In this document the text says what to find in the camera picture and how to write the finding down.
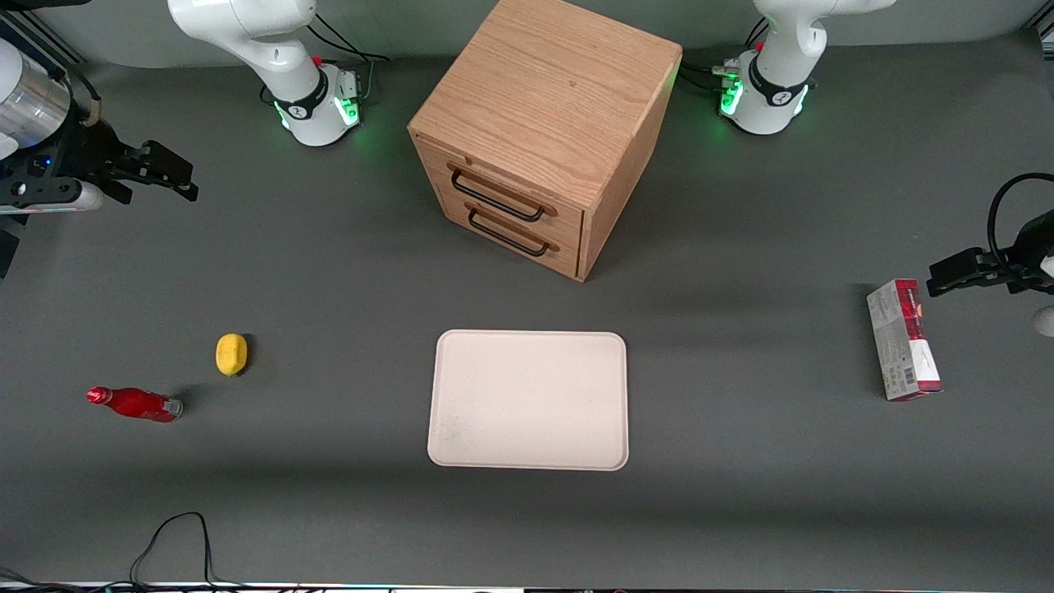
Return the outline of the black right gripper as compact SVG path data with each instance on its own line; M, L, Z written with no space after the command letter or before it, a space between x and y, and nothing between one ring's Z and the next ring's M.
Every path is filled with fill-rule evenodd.
M126 169L131 153L133 166ZM194 203L192 174L191 162L156 140L134 150L106 124L73 124L3 159L1 205L100 207L108 198L129 205L134 191L125 183L165 187Z

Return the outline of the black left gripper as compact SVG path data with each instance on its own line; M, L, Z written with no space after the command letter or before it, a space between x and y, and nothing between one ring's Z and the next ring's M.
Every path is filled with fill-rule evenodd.
M929 266L926 290L936 299L949 292L968 286L999 286L1008 283L1008 293L1053 293L1053 210L1031 219L1018 232L1011 248L1006 248L1006 263L1016 273L1014 280L1006 277L1006 266L996 255L983 248L967 248Z

